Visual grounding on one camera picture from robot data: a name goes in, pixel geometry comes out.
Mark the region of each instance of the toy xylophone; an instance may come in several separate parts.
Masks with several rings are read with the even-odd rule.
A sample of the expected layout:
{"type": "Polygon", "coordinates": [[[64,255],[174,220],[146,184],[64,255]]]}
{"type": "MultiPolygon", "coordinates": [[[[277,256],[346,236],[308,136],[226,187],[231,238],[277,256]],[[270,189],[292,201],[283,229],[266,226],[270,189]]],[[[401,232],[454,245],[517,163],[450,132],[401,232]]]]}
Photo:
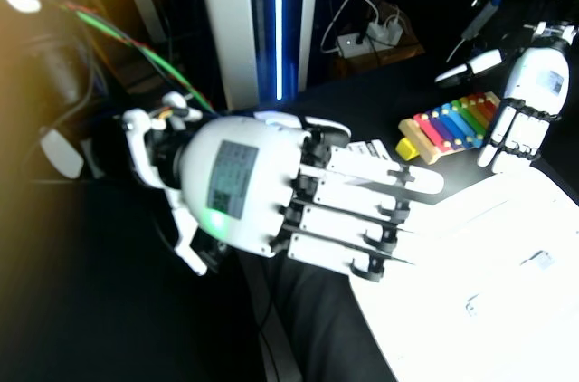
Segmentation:
{"type": "Polygon", "coordinates": [[[440,156],[480,148],[499,103],[492,92],[478,93],[403,119],[396,152],[404,160],[420,155],[430,165],[440,156]]]}

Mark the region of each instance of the light strip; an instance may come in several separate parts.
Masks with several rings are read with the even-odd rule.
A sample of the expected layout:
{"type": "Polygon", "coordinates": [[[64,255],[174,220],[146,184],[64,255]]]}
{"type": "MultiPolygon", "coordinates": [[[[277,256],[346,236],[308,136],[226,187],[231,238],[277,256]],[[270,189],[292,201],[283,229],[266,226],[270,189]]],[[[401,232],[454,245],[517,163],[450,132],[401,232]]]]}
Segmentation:
{"type": "Polygon", "coordinates": [[[282,55],[281,44],[282,44],[282,18],[283,12],[281,10],[281,0],[275,0],[275,76],[276,76],[276,98],[281,100],[283,97],[282,91],[282,55]]]}

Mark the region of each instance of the robotic hand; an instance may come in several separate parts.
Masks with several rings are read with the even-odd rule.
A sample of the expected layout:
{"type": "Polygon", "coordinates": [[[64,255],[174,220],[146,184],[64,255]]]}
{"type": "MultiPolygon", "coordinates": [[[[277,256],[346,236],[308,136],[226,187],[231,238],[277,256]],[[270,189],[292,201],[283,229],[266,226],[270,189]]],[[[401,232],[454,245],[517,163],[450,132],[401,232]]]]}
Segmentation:
{"type": "Polygon", "coordinates": [[[440,192],[439,174],[351,151],[349,130],[331,121],[265,112],[212,119],[192,133],[185,125],[200,124],[201,115],[177,93],[164,102],[175,110],[169,128],[139,109],[123,123],[138,176],[166,191],[180,233],[176,253],[198,274],[206,265],[192,246],[197,226],[246,252],[287,250],[371,281],[387,260],[408,263],[397,257],[409,234],[401,225],[429,206],[407,192],[440,192]]]}
{"type": "MultiPolygon", "coordinates": [[[[538,157],[550,123],[558,120],[565,104],[569,88],[565,51],[576,33],[577,26],[568,22],[538,24],[530,47],[518,56],[509,74],[500,108],[479,154],[479,166],[492,162],[494,173],[509,172],[528,166],[538,157]]],[[[503,60],[500,50],[485,52],[445,72],[435,82],[455,85],[503,60]]]]}

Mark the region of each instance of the xylophone bar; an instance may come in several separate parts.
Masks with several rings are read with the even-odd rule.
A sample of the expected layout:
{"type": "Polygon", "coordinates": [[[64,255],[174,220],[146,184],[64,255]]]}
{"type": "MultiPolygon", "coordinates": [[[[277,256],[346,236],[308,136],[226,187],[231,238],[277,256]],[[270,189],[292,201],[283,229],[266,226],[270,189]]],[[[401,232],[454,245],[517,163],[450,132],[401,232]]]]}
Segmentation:
{"type": "Polygon", "coordinates": [[[405,160],[420,155],[427,164],[463,149],[480,148],[499,99],[492,92],[472,94],[430,112],[404,119],[396,151],[405,160]]]}

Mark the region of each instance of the colorful xylophone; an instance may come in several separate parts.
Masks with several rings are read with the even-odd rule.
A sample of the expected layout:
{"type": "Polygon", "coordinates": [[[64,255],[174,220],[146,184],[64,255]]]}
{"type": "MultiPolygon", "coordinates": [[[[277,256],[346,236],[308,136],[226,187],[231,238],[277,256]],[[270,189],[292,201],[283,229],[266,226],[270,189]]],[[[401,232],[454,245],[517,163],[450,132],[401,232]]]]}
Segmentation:
{"type": "Polygon", "coordinates": [[[478,93],[403,119],[396,152],[404,160],[420,155],[430,165],[440,156],[480,148],[499,103],[492,92],[478,93]]]}

